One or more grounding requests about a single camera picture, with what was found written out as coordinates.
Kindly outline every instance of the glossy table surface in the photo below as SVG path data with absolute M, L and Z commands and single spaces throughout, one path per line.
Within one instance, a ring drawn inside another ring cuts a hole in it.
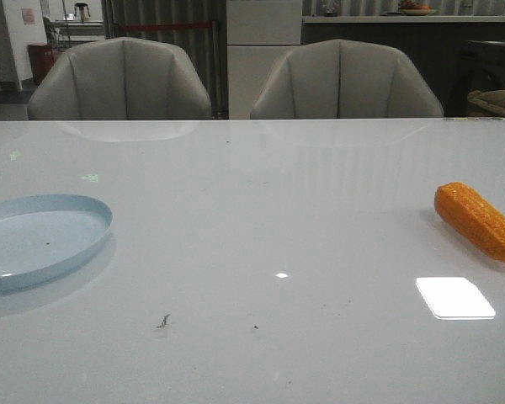
M 436 215 L 451 181 L 505 214 L 505 120 L 0 122 L 0 201 L 114 214 L 0 295 L 0 403 L 505 404 L 505 264 Z M 427 277 L 495 315 L 436 317 Z

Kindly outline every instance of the red trash can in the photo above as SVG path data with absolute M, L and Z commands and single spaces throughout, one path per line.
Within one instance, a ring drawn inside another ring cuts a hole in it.
M 54 53 L 49 44 L 28 45 L 28 56 L 32 66 L 34 84 L 39 85 L 54 65 Z

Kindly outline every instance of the orange corn cob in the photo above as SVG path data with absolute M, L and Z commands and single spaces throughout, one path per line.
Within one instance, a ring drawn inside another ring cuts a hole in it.
M 438 214 L 486 255 L 505 262 L 505 216 L 464 183 L 448 183 L 434 197 Z

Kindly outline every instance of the blue plate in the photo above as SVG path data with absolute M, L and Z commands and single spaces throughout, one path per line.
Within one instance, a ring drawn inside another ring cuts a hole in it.
M 37 195 L 0 203 L 0 291 L 80 267 L 104 245 L 112 212 L 81 195 Z

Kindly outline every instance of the gray upholstered chair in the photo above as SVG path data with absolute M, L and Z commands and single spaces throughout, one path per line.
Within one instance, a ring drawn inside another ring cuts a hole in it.
M 30 120 L 203 120 L 210 97 L 175 45 L 116 38 L 64 52 L 28 105 Z
M 272 67 L 251 112 L 258 120 L 441 116 L 404 53 L 351 40 L 292 48 Z

